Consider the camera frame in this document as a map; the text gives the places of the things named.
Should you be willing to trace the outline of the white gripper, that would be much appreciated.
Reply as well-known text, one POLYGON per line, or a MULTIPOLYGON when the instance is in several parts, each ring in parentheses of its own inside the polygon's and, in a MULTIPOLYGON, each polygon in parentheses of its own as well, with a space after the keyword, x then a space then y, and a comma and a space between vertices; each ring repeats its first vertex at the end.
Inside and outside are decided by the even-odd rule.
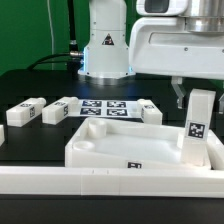
POLYGON ((182 77, 224 80, 224 34, 188 32, 178 17, 141 18, 131 31, 129 64, 137 73, 173 76, 182 109, 182 77))

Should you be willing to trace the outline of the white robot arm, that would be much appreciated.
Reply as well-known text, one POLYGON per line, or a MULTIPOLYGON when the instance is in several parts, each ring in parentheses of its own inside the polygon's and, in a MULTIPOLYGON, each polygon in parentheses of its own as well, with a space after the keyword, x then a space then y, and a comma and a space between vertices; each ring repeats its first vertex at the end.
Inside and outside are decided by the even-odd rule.
POLYGON ((124 0, 89 0, 90 41, 79 77, 115 85, 137 73, 224 80, 224 0, 137 0, 142 17, 125 41, 124 0))

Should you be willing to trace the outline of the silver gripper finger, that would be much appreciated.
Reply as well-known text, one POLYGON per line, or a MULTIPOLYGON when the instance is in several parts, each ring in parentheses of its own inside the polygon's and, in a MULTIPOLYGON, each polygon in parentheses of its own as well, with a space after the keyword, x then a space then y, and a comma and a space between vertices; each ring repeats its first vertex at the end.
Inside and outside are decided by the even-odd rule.
POLYGON ((219 114, 224 114, 224 93, 219 98, 219 114))

